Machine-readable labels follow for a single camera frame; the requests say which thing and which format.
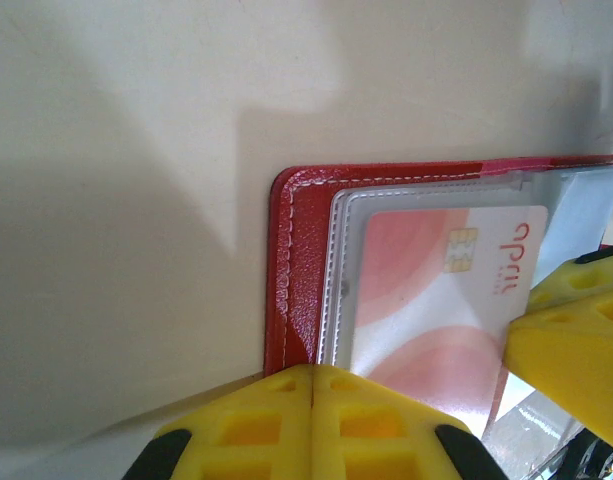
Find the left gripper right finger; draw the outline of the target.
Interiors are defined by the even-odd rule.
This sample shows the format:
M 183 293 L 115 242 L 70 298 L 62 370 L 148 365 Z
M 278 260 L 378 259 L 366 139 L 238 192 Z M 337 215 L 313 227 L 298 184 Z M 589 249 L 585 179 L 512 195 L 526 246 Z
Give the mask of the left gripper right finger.
M 502 479 L 460 420 L 346 370 L 313 368 L 314 479 Z

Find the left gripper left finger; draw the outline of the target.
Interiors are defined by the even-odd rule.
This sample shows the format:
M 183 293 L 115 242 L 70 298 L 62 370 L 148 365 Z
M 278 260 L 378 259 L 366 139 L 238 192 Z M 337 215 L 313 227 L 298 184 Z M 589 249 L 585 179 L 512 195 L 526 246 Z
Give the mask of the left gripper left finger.
M 309 479 L 313 367 L 298 365 L 162 427 L 125 479 Z

